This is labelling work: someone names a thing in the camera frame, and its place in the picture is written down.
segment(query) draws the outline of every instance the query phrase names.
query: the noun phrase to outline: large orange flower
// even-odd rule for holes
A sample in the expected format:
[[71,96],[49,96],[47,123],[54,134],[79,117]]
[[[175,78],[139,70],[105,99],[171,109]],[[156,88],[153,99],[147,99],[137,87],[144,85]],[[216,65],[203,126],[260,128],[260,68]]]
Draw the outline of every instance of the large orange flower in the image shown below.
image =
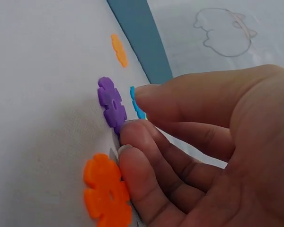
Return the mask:
[[119,167],[105,154],[95,155],[85,166],[84,182],[89,188],[84,201],[89,215],[99,218],[97,227],[127,227],[131,223],[129,194],[120,179]]
[[111,39],[112,39],[113,49],[116,52],[116,55],[117,55],[119,62],[121,63],[121,65],[124,68],[126,68],[128,61],[127,61],[126,53],[123,49],[123,45],[122,45],[121,40],[119,39],[119,37],[116,34],[112,34]]

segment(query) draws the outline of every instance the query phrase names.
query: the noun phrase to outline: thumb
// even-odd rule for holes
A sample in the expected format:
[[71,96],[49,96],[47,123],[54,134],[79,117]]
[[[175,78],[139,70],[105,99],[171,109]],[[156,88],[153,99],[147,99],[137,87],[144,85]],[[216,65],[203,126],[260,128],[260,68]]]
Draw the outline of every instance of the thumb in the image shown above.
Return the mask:
[[229,128],[238,102],[283,69],[265,65],[245,70],[187,74],[166,84],[138,87],[135,99],[149,119],[200,122]]

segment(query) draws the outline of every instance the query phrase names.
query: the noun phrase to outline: blue flower piece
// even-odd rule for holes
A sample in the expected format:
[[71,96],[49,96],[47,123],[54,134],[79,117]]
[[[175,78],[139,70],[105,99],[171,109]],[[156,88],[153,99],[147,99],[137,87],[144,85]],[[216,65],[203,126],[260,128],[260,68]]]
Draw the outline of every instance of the blue flower piece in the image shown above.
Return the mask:
[[145,119],[146,118],[145,112],[139,108],[139,106],[137,105],[136,100],[134,98],[134,87],[130,88],[130,94],[131,94],[131,98],[133,100],[133,107],[134,107],[134,110],[137,112],[138,118],[139,119]]

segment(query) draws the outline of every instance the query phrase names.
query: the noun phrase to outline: fingernail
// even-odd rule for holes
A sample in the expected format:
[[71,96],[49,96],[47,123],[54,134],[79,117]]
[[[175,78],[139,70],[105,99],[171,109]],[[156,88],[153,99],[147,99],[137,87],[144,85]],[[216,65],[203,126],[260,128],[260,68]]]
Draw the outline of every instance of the fingernail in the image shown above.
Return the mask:
[[137,87],[134,90],[134,96],[150,96],[151,93],[154,91],[155,88],[157,88],[159,85],[158,84],[147,84],[141,87]]
[[126,150],[126,149],[128,149],[128,148],[132,148],[132,145],[126,144],[126,145],[121,146],[121,147],[119,148],[119,150],[118,150],[118,157],[120,157],[122,151],[124,151],[124,150]]

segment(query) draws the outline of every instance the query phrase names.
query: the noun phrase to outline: transparent plastic sheet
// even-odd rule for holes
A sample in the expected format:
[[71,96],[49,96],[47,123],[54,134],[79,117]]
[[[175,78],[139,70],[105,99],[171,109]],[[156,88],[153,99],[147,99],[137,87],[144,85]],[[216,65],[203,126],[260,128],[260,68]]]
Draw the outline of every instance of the transparent plastic sheet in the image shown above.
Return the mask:
[[[174,77],[284,67],[284,0],[148,0]],[[203,162],[226,164],[170,138]]]

